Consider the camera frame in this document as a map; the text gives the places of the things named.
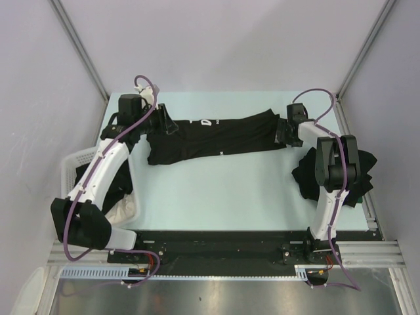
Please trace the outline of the black printed t shirt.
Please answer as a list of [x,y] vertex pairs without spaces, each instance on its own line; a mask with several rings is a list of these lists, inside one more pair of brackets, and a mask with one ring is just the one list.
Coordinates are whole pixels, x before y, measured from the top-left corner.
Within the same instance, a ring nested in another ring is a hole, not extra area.
[[178,120],[170,135],[149,134],[149,165],[170,165],[210,156],[281,150],[277,139],[280,116],[271,109],[241,119]]

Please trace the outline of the white plastic basket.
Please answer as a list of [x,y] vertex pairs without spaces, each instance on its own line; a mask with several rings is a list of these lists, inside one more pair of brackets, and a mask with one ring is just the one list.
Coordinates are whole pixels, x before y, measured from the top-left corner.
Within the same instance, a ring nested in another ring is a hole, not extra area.
[[[84,175],[90,162],[95,157],[97,148],[90,147],[84,150],[80,150],[74,154],[66,156],[62,160],[61,165],[61,197],[65,198],[69,192],[71,192],[74,186],[80,181],[80,178]],[[131,174],[131,160],[126,160],[129,164],[129,172]],[[133,192],[135,194],[135,184],[133,183]],[[136,197],[137,205],[140,207],[138,198]]]

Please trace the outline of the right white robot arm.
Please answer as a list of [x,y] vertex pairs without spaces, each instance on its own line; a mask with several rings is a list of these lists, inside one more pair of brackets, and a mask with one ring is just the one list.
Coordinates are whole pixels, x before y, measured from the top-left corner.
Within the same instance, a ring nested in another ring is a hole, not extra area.
[[357,140],[352,135],[339,136],[310,119],[302,103],[287,106],[287,117],[279,119],[276,137],[291,147],[307,143],[316,149],[314,175],[320,195],[303,257],[318,263],[326,256],[328,242],[336,237],[337,217],[349,190],[361,176]]

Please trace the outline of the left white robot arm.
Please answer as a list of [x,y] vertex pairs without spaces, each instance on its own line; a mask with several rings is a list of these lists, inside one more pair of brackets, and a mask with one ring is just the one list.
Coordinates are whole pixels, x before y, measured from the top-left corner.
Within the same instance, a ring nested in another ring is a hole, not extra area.
[[140,261],[145,246],[132,230],[118,228],[106,218],[102,208],[106,194],[142,135],[170,135],[177,124],[169,117],[164,104],[157,104],[153,88],[136,94],[123,94],[118,111],[102,130],[99,145],[84,174],[72,190],[51,204],[51,214],[58,236],[64,245],[87,249],[122,251],[129,261]]

